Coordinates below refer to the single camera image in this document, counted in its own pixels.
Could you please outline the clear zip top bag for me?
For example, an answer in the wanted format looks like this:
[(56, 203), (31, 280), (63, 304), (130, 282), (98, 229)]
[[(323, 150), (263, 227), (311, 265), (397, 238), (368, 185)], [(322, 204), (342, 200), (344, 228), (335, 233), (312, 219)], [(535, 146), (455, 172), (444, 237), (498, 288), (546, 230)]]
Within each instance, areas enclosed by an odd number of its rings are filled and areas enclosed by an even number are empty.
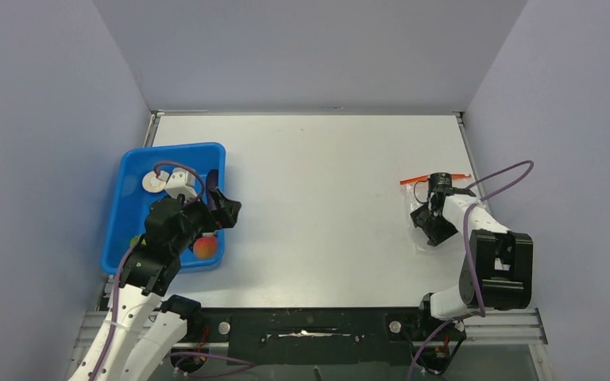
[[(465, 196), (471, 196), (474, 198), (476, 197), (476, 194), (471, 189), (467, 189), (466, 187), (458, 187), (455, 184), (455, 180), (459, 177), (459, 175), (455, 175), (455, 174), (451, 174), (451, 175), (453, 178), (453, 194), (449, 195), (449, 196), (465, 195)], [(419, 252), (433, 252), (434, 249), (437, 247), (437, 246), (432, 247), (427, 244), (427, 236), (424, 233), (424, 229), (414, 227), (413, 222), (410, 218), (411, 211), (416, 210), (421, 205), (427, 204), (427, 190), (428, 190), (427, 177), (428, 177), (428, 175), (422, 175), (417, 178), (404, 180), (401, 183), (401, 186), (404, 187), (404, 190), (407, 193), (406, 194), (406, 203), (407, 203), (407, 208), (408, 208), (407, 215), (409, 218), (409, 222), (412, 224), (413, 228), (416, 230), (415, 243), (416, 243), (416, 246), (417, 246), (417, 249)], [(436, 216), (444, 217), (444, 207), (445, 207), (445, 203), (441, 210), (432, 210), (433, 215), (435, 217)]]

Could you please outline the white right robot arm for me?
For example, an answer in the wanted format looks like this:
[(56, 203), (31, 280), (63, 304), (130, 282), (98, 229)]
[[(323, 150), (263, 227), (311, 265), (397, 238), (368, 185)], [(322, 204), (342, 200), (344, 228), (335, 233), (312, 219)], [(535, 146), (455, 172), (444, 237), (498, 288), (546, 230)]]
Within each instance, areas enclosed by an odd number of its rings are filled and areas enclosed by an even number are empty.
[(446, 172), (428, 175), (425, 201), (410, 214), (427, 245), (439, 246), (460, 236), (464, 260), (451, 288), (426, 294), (415, 328), (427, 339), (446, 329), (447, 319), (485, 315), (487, 309), (521, 310), (531, 301), (532, 238), (499, 223), (469, 188), (455, 187)]

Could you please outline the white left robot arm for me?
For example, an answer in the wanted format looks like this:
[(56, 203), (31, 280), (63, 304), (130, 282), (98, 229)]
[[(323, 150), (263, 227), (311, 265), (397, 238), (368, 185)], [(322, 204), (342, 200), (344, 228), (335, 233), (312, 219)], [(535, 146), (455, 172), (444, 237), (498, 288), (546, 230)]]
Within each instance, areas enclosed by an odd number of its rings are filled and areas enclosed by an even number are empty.
[(146, 380), (200, 322), (201, 305), (174, 295), (165, 299), (181, 269), (183, 252), (207, 234), (233, 228), (241, 203), (217, 187), (185, 201), (165, 196), (145, 219), (145, 232), (117, 267), (110, 308), (73, 380)]

